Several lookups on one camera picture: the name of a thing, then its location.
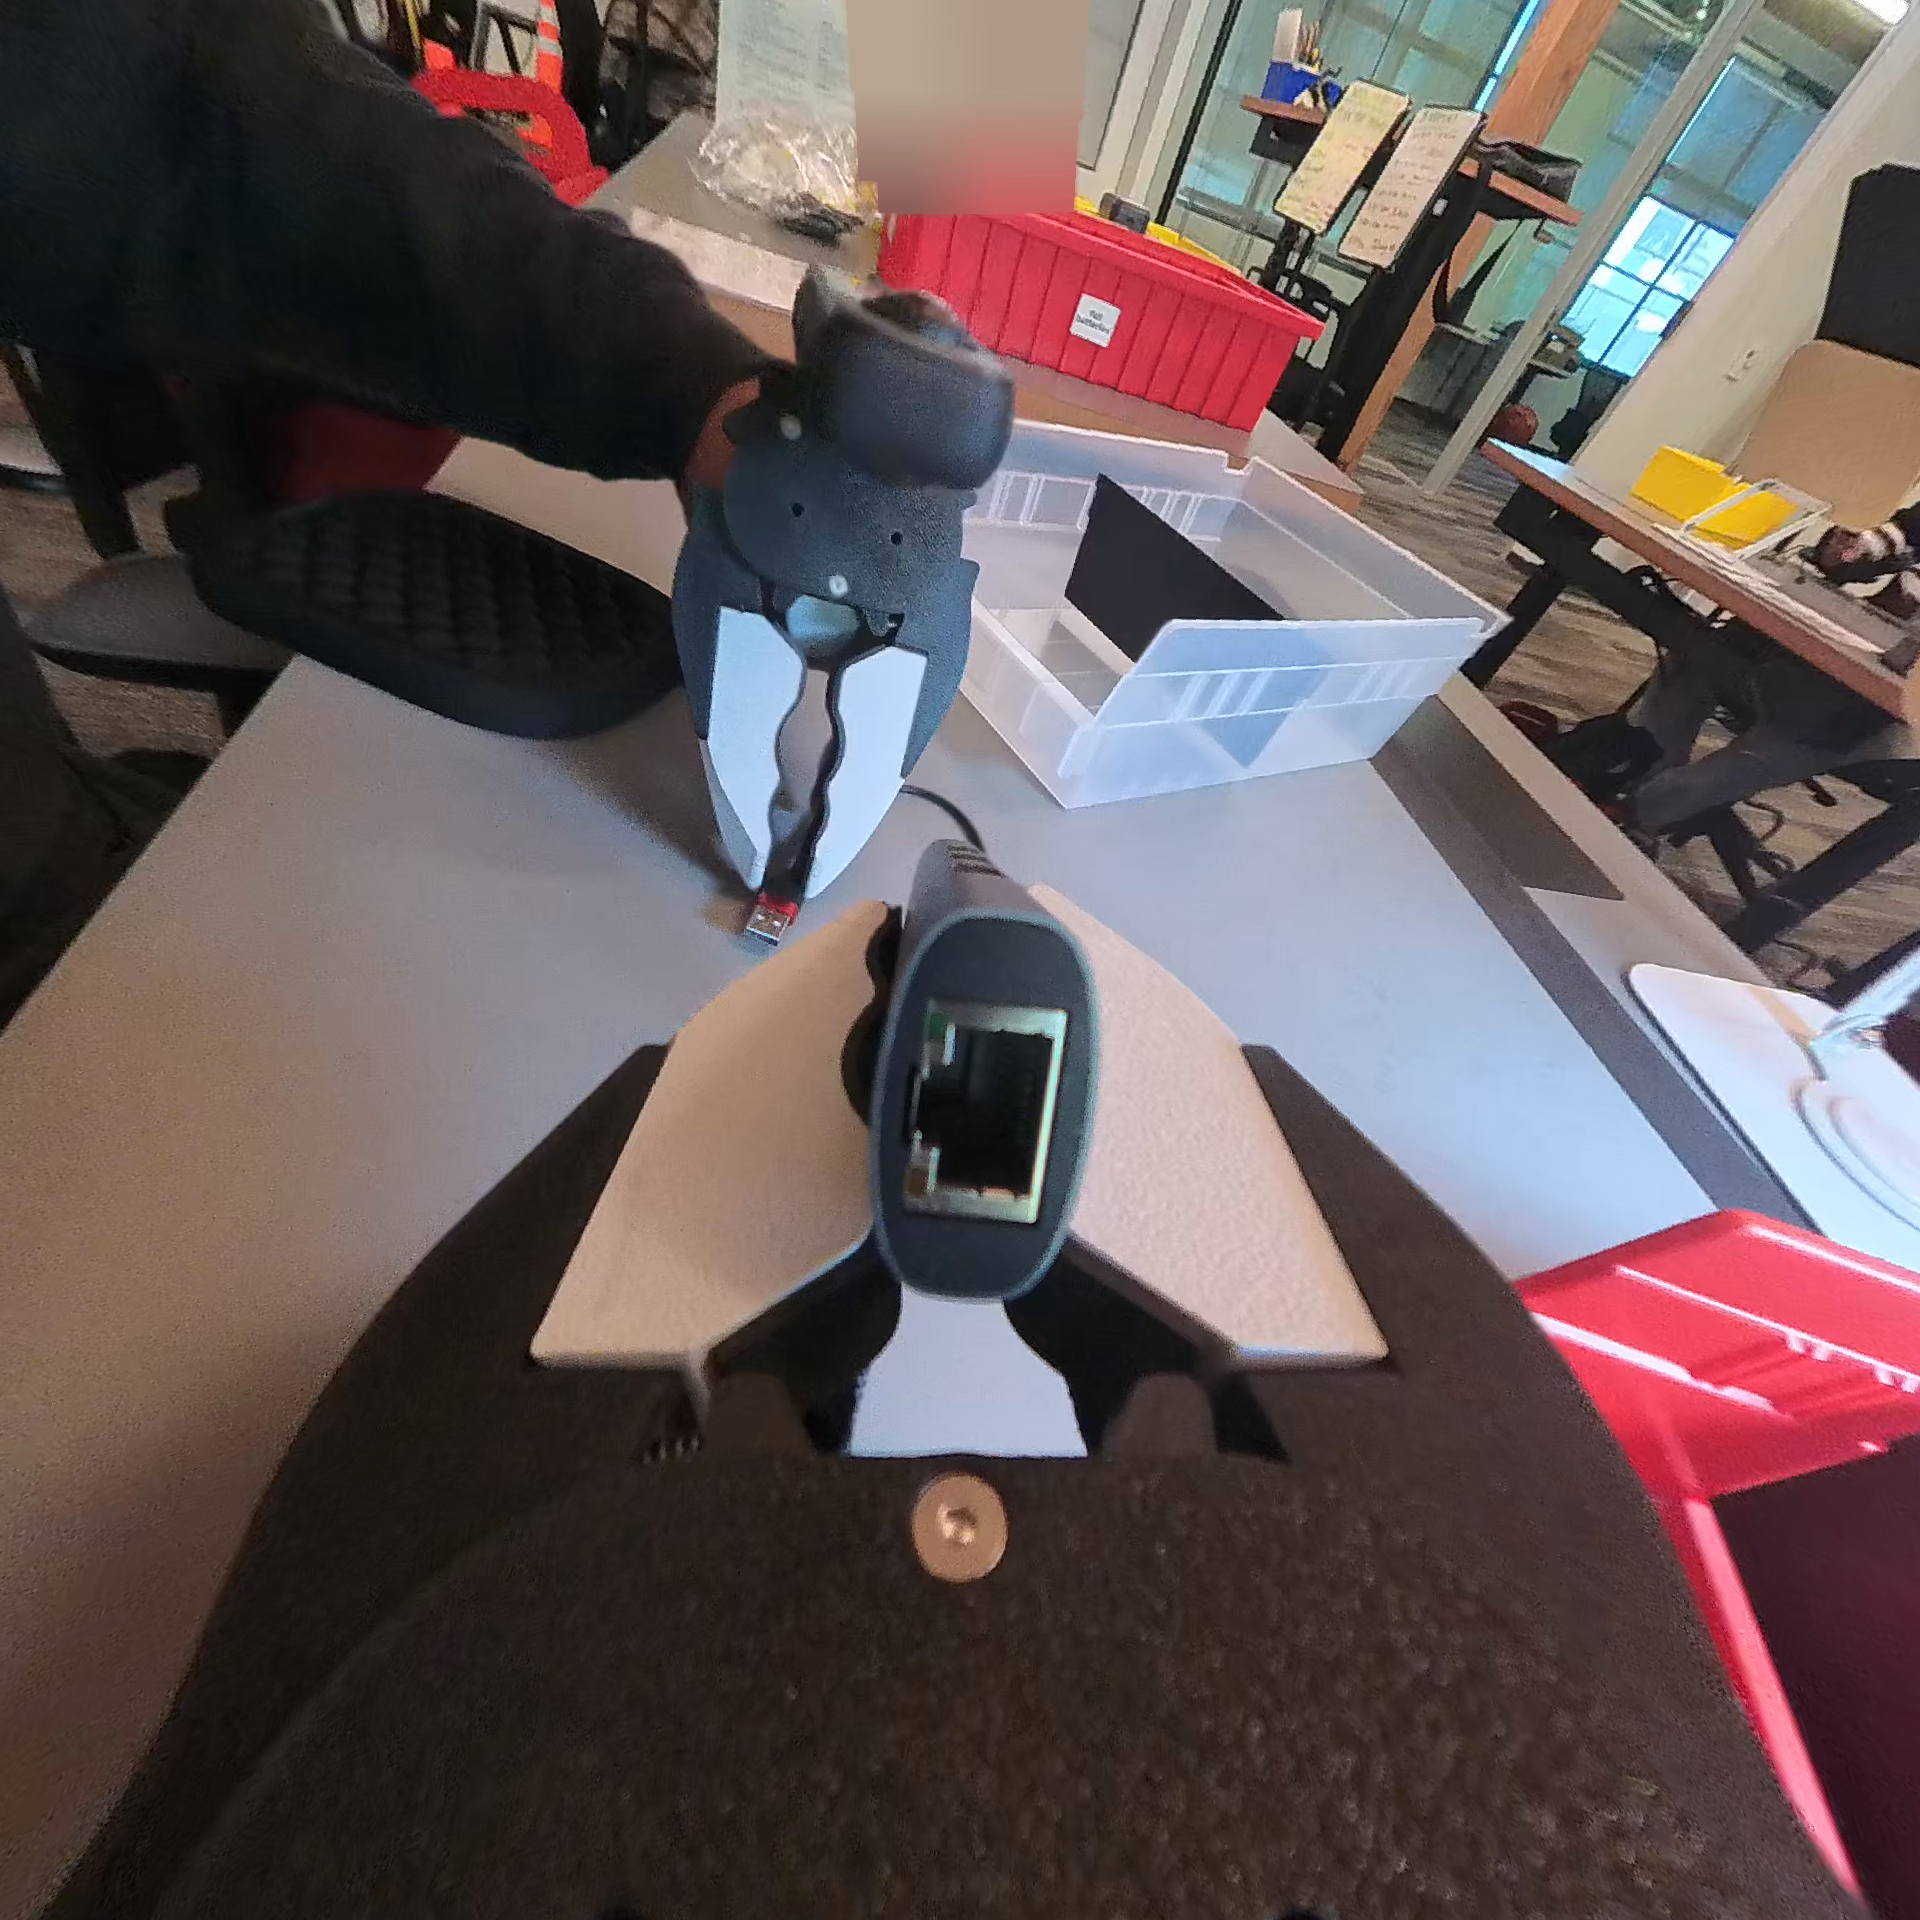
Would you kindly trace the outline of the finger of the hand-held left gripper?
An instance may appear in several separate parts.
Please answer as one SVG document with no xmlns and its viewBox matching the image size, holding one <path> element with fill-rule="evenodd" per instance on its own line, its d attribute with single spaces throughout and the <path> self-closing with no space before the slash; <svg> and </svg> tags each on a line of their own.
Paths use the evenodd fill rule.
<svg viewBox="0 0 1920 1920">
<path fill-rule="evenodd" d="M 704 769 L 715 831 L 751 892 L 804 900 L 818 836 L 818 728 L 804 712 L 809 664 L 766 615 L 715 620 Z"/>
<path fill-rule="evenodd" d="M 921 653 L 880 645 L 827 674 L 827 735 L 796 825 L 794 878 L 819 896 L 867 847 L 904 783 L 927 677 Z"/>
</svg>

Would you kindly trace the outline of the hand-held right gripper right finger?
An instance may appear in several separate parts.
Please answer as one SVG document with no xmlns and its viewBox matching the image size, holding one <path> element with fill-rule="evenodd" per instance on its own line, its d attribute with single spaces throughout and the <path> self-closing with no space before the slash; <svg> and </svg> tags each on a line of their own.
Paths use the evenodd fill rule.
<svg viewBox="0 0 1920 1920">
<path fill-rule="evenodd" d="M 1214 1350 L 1257 1369 L 1390 1343 L 1230 1025 L 1048 884 L 1096 1001 L 1092 1141 L 1069 1236 Z"/>
</svg>

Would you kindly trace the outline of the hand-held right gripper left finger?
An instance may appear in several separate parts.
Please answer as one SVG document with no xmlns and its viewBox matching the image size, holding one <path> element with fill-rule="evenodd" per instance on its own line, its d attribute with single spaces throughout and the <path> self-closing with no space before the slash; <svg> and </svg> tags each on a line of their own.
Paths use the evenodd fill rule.
<svg viewBox="0 0 1920 1920">
<path fill-rule="evenodd" d="M 749 967 L 666 1048 L 531 1336 L 543 1367 L 673 1369 L 847 1259 L 872 1228 L 867 1123 L 843 1082 L 880 900 Z"/>
</svg>

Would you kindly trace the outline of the black usb cable red plug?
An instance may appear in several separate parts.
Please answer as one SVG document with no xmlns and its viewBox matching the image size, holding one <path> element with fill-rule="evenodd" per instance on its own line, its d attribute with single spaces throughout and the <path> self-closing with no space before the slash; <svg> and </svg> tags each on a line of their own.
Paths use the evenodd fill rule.
<svg viewBox="0 0 1920 1920">
<path fill-rule="evenodd" d="M 800 811 L 769 808 L 767 831 L 760 836 L 746 871 L 746 880 L 753 887 L 746 922 L 743 924 L 746 939 L 769 948 L 781 947 L 813 890 L 822 828 L 823 812 L 819 805 Z"/>
</svg>

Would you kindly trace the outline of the brown cylindrical power bank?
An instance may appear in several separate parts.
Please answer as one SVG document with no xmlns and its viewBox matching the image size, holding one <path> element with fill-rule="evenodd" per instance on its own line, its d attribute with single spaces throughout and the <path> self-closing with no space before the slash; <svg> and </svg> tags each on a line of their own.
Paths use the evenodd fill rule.
<svg viewBox="0 0 1920 1920">
<path fill-rule="evenodd" d="M 863 1087 L 877 1254 L 904 1289 L 1007 1304 L 1067 1236 L 1092 1149 L 1098 1008 L 1065 918 L 964 839 L 920 856 L 877 1001 L 845 1056 Z"/>
</svg>

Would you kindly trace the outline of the clear plastic bin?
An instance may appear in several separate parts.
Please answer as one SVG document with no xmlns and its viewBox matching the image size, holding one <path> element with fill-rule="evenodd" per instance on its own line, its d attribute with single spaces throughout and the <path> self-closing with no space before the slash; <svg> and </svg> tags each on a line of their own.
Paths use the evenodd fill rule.
<svg viewBox="0 0 1920 1920">
<path fill-rule="evenodd" d="M 1176 621 L 1139 664 L 1067 605 L 1107 475 L 1278 621 Z M 1055 804 L 1088 808 L 1370 761 L 1502 615 L 1290 475 L 1217 450 L 1019 419 L 964 519 L 964 697 Z"/>
</svg>

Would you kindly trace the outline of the small red plastic bin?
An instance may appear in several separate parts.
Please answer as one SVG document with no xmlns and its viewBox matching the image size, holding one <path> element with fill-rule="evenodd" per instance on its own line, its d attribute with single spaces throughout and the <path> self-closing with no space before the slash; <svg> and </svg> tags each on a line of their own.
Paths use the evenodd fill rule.
<svg viewBox="0 0 1920 1920">
<path fill-rule="evenodd" d="M 1916 1915 L 1916 1276 L 1710 1212 L 1516 1292 L 1643 1481 L 1815 1849 Z"/>
</svg>

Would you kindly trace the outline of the person's left forearm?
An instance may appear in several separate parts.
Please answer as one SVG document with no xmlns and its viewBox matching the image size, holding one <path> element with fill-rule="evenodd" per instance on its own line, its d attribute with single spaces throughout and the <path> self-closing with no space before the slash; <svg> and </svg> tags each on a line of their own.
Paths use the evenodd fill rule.
<svg viewBox="0 0 1920 1920">
<path fill-rule="evenodd" d="M 678 480 L 769 359 L 316 4 L 5 4 L 2 312 L 33 350 L 283 378 Z"/>
</svg>

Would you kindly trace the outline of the paper sheet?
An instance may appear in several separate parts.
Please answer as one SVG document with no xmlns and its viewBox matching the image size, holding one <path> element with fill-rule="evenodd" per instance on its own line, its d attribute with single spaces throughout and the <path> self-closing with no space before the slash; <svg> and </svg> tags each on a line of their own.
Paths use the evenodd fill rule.
<svg viewBox="0 0 1920 1920">
<path fill-rule="evenodd" d="M 788 312 L 809 266 L 783 252 L 753 245 L 724 232 L 700 227 L 649 206 L 626 211 L 635 239 L 677 257 L 708 295 Z"/>
</svg>

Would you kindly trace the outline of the large red tote white label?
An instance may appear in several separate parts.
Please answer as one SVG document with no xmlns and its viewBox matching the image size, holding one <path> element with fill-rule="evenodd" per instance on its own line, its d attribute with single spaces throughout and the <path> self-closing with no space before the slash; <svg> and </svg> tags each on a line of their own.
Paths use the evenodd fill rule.
<svg viewBox="0 0 1920 1920">
<path fill-rule="evenodd" d="M 1254 429 L 1323 333 L 1210 255 L 1080 211 L 887 216 L 877 269 L 1002 357 L 1225 429 Z"/>
</svg>

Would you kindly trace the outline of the black divider panel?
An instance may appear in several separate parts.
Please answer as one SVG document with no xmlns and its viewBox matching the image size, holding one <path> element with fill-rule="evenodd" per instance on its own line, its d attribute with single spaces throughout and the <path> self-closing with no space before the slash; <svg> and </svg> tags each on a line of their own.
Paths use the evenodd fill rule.
<svg viewBox="0 0 1920 1920">
<path fill-rule="evenodd" d="M 1176 621 L 1283 620 L 1263 594 L 1107 475 L 1092 480 L 1065 599 L 1130 664 L 1139 664 Z"/>
</svg>

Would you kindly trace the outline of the black mesh cushion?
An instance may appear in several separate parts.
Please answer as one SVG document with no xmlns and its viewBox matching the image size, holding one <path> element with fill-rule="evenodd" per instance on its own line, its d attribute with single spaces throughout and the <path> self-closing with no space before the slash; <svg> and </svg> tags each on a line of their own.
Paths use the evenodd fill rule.
<svg viewBox="0 0 1920 1920">
<path fill-rule="evenodd" d="M 231 519 L 189 570 L 233 626 L 481 732 L 593 737 L 683 683 L 659 587 L 439 493 Z"/>
</svg>

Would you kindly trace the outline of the clear plastic bag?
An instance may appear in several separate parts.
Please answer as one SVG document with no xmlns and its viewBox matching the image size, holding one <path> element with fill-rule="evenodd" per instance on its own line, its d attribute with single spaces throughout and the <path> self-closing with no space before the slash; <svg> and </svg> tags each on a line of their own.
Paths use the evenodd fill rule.
<svg viewBox="0 0 1920 1920">
<path fill-rule="evenodd" d="M 696 166 L 713 192 L 819 245 L 879 227 L 877 189 L 857 174 L 850 112 L 717 112 Z"/>
</svg>

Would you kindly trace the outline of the red fabric bag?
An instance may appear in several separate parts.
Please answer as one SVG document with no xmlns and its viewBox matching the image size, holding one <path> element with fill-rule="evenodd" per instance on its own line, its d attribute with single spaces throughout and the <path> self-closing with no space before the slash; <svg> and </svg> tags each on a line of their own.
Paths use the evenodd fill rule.
<svg viewBox="0 0 1920 1920">
<path fill-rule="evenodd" d="M 444 118 L 472 118 L 488 131 L 506 133 L 565 201 L 582 206 L 608 182 L 608 169 L 593 161 L 591 137 L 565 98 L 565 45 L 558 15 L 540 11 L 535 20 L 533 74 L 515 76 L 460 65 L 455 49 L 423 40 L 423 65 L 413 89 Z"/>
</svg>

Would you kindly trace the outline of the white document stand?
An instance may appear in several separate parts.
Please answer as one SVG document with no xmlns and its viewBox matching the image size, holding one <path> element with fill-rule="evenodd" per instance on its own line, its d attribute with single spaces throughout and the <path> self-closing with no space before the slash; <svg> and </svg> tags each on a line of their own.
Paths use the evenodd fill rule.
<svg viewBox="0 0 1920 1920">
<path fill-rule="evenodd" d="M 1636 964 L 1628 989 L 1823 1236 L 1918 1271 L 1918 1087 L 1889 1045 L 1913 950 L 1838 1005 Z"/>
</svg>

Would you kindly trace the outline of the easel board with sheet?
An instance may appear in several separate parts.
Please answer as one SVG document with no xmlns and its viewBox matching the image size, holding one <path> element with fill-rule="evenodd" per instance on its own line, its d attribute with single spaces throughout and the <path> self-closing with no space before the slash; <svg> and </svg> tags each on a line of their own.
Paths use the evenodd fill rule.
<svg viewBox="0 0 1920 1920">
<path fill-rule="evenodd" d="M 1485 123 L 1477 108 L 1415 108 L 1358 203 L 1337 258 L 1359 269 L 1390 269 L 1470 156 Z"/>
<path fill-rule="evenodd" d="M 1325 233 L 1407 107 L 1404 93 L 1378 84 L 1349 87 L 1275 197 L 1275 217 L 1313 235 Z"/>
</svg>

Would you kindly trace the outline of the wooden desk black legs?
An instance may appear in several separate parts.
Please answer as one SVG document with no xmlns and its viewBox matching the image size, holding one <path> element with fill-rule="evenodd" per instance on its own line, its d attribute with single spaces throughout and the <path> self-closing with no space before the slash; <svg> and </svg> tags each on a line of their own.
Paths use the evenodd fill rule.
<svg viewBox="0 0 1920 1920">
<path fill-rule="evenodd" d="M 1772 727 L 1791 769 L 1766 762 L 1738 795 L 1689 799 L 1662 836 L 1704 838 L 1740 895 L 1726 934 L 1745 952 L 1782 944 L 1841 895 L 1881 873 L 1918 845 L 1916 731 L 1905 722 L 1905 670 L 1916 638 L 1845 621 L 1830 584 L 1789 589 L 1764 568 L 1696 540 L 1677 521 L 1614 500 L 1572 468 L 1495 442 L 1494 468 L 1516 480 L 1495 529 L 1537 568 L 1505 611 L 1505 623 L 1461 666 L 1485 690 L 1562 601 L 1583 592 L 1650 639 L 1662 664 L 1697 664 L 1704 646 L 1731 655 L 1738 697 L 1715 697 L 1747 728 Z M 1766 791 L 1841 781 L 1876 812 L 1805 867 L 1782 867 L 1734 811 Z"/>
</svg>

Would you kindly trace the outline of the yellow plastic bin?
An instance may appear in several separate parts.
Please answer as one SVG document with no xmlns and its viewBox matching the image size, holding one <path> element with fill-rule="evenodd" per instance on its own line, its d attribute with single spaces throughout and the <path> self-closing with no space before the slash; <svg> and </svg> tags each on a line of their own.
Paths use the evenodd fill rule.
<svg viewBox="0 0 1920 1920">
<path fill-rule="evenodd" d="M 1681 521 L 1731 493 L 1737 483 L 1747 480 L 1728 472 L 1718 460 L 1676 444 L 1659 444 L 1634 479 L 1628 500 L 1654 514 Z"/>
</svg>

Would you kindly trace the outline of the clear acrylic stand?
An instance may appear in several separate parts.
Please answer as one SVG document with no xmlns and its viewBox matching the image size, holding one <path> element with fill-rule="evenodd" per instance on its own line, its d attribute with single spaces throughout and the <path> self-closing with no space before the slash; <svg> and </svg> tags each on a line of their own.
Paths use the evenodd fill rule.
<svg viewBox="0 0 1920 1920">
<path fill-rule="evenodd" d="M 1696 514 L 1687 514 L 1677 529 L 1704 546 L 1728 556 L 1762 556 L 1782 540 L 1823 525 L 1832 502 L 1782 479 L 1764 483 L 1737 483 Z"/>
</svg>

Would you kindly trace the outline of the tan and black panel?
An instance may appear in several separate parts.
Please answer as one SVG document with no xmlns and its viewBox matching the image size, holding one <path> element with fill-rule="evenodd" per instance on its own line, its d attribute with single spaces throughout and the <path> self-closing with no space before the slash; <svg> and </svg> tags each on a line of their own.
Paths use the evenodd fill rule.
<svg viewBox="0 0 1920 1920">
<path fill-rule="evenodd" d="M 1918 483 L 1918 169 L 1858 174 L 1844 206 L 1827 299 L 1734 459 L 1849 531 L 1892 518 Z"/>
</svg>

